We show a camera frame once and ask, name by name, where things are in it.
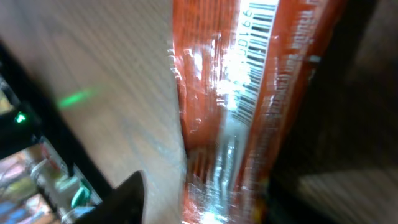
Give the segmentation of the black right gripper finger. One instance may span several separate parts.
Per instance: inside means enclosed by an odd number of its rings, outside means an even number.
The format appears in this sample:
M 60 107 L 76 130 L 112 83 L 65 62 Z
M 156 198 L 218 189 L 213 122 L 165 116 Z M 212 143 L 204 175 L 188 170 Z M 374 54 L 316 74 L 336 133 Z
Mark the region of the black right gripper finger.
M 142 172 L 137 171 L 75 224 L 142 224 L 144 199 L 144 179 Z

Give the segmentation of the red orange snack bar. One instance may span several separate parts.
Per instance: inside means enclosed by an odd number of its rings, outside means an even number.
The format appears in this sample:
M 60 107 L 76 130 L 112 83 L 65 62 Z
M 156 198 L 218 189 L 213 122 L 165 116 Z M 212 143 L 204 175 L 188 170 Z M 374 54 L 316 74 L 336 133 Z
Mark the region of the red orange snack bar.
M 260 223 L 269 176 L 345 1 L 175 0 L 183 223 Z

